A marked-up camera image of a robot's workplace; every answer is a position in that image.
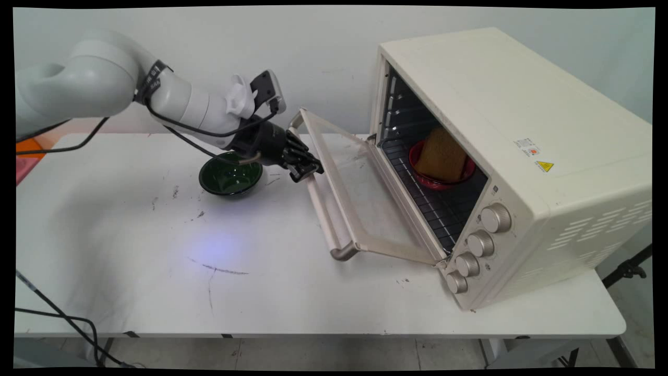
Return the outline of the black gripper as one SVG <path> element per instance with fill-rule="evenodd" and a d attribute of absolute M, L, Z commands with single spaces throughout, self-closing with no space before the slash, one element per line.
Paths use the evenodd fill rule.
<path fill-rule="evenodd" d="M 235 133 L 227 150 L 236 152 L 243 159 L 260 154 L 261 165 L 277 165 L 287 169 L 293 182 L 301 182 L 313 174 L 324 174 L 325 170 L 317 157 L 292 131 L 264 121 Z"/>

